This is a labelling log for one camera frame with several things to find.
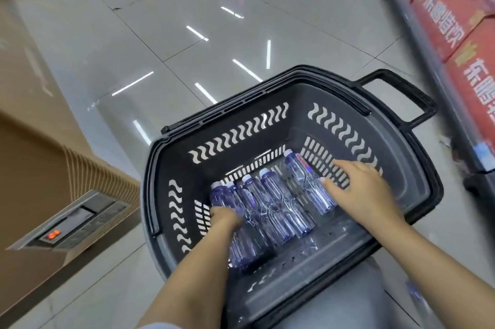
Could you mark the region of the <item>person's right hand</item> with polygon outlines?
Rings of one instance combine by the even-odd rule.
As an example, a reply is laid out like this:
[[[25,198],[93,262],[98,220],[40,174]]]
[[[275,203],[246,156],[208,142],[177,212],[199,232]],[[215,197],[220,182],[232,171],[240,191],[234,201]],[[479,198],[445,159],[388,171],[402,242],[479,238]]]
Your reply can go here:
[[[345,160],[335,160],[335,165],[350,180],[345,188],[348,199],[337,204],[357,223],[372,234],[377,234],[385,226],[405,223],[391,188],[373,167]]]

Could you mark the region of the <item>person's left hand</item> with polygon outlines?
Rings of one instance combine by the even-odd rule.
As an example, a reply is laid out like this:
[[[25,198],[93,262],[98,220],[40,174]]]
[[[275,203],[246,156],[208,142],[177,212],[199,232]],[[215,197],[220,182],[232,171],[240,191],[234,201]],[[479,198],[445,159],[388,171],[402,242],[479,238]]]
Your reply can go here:
[[[221,229],[234,234],[244,223],[244,218],[229,207],[212,206],[210,208],[210,230]]]

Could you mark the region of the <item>clear blue-tinted water bottle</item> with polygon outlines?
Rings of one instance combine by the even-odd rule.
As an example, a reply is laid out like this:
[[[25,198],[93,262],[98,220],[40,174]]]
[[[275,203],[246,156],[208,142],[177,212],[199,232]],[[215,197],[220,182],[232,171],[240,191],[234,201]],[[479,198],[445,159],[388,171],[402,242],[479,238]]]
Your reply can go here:
[[[246,268],[252,262],[265,256],[270,251],[271,244],[259,222],[259,215],[252,197],[233,181],[228,181],[226,187],[232,196],[234,210],[243,218],[243,224],[234,236],[234,245],[239,256],[237,265],[240,268]]]
[[[284,151],[284,165],[293,179],[312,201],[318,213],[324,215],[337,207],[336,202],[323,187],[320,178],[299,154],[291,149]]]
[[[275,203],[282,209],[285,219],[290,223],[298,238],[312,232],[314,221],[299,205],[294,195],[275,171],[264,168],[259,172],[259,178],[266,191]]]
[[[221,182],[213,182],[209,195],[213,207],[226,207],[232,209],[244,220],[244,209],[238,204],[230,189]],[[230,261],[234,268],[245,268],[253,259],[252,242],[243,226],[235,231],[231,246]]]
[[[256,204],[260,224],[272,243],[279,246],[295,238],[292,225],[261,181],[247,174],[243,176],[242,182],[245,194]]]

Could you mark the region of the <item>person's right forearm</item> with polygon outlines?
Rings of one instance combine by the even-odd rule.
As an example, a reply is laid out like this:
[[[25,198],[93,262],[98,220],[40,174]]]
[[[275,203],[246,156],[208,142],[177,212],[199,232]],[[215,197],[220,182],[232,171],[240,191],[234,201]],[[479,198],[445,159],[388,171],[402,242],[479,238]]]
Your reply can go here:
[[[446,329],[495,329],[495,288],[400,217],[380,218],[367,229],[416,284]]]

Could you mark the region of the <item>person's left forearm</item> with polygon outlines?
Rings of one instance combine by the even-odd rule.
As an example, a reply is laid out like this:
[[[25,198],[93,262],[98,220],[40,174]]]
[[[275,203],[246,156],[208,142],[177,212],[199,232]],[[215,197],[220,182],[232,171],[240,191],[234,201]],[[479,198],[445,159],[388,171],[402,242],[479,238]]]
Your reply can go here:
[[[209,230],[177,265],[136,329],[220,329],[233,234]]]

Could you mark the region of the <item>black grey plastic shopping basket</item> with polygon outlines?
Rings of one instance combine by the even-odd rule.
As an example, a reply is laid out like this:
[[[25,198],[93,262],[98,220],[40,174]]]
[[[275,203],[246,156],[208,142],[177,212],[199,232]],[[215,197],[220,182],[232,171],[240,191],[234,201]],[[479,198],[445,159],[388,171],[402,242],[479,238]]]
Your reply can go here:
[[[368,259],[379,244],[346,213],[319,214],[284,165],[288,149],[340,188],[334,159],[369,164],[387,181],[409,224],[443,197],[436,169],[413,128],[435,102],[387,69],[350,81],[297,65],[166,126],[152,142],[141,185],[148,248],[164,279],[206,235],[213,182],[276,172],[316,223],[300,240],[269,250],[251,270],[229,271],[221,329],[271,329]]]

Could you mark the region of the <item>silver control panel red display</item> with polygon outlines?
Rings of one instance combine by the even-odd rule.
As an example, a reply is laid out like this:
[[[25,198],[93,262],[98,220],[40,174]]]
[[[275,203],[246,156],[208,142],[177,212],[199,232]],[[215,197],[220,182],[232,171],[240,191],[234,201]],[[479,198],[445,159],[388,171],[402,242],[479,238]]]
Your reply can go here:
[[[59,213],[30,231],[7,250],[69,252],[131,205],[97,190],[89,190]]]

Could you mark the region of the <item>grey metal store shelf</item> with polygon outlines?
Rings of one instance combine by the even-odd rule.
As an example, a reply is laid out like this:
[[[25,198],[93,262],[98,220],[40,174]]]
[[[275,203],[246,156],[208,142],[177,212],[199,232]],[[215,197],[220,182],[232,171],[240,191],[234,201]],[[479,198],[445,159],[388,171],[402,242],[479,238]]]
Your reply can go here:
[[[396,19],[406,32],[414,56],[421,61],[422,67],[433,81],[442,101],[443,112],[455,130],[455,139],[467,165],[467,176],[463,179],[465,189],[480,201],[491,202],[495,206],[495,156],[482,142],[482,135],[475,126],[473,117],[461,103],[460,94],[449,81],[445,64],[434,51],[411,6],[405,0],[390,1]]]

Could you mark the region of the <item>brown wood-look chest cabinet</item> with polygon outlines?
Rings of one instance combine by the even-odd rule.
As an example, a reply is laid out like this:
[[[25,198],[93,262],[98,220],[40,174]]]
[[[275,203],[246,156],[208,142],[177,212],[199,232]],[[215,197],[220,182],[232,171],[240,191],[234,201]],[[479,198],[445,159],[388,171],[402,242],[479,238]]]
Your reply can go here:
[[[89,190],[131,205],[69,252],[7,248]],[[65,265],[136,212],[138,181],[97,157],[21,20],[0,0],[0,327]]]

